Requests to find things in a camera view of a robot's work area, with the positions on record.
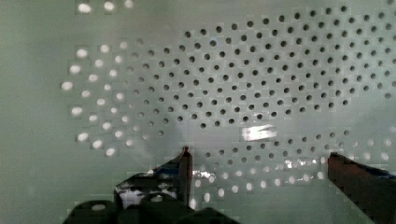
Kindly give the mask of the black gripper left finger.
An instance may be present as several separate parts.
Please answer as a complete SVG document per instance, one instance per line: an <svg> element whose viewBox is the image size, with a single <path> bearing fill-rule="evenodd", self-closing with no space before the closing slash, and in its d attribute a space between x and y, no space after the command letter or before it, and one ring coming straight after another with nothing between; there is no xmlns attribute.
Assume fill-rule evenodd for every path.
<svg viewBox="0 0 396 224"><path fill-rule="evenodd" d="M117 207L138 205L151 194L163 193L188 204L192 181L192 155L184 146L172 160L121 181L114 188Z"/></svg>

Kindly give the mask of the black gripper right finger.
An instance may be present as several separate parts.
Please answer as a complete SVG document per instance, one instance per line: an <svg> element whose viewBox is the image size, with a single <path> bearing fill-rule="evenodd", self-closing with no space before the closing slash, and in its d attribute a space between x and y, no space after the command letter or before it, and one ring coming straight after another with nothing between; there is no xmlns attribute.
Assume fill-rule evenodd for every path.
<svg viewBox="0 0 396 224"><path fill-rule="evenodd" d="M336 152L327 161L328 178L375 224L395 224L396 179L390 172Z"/></svg>

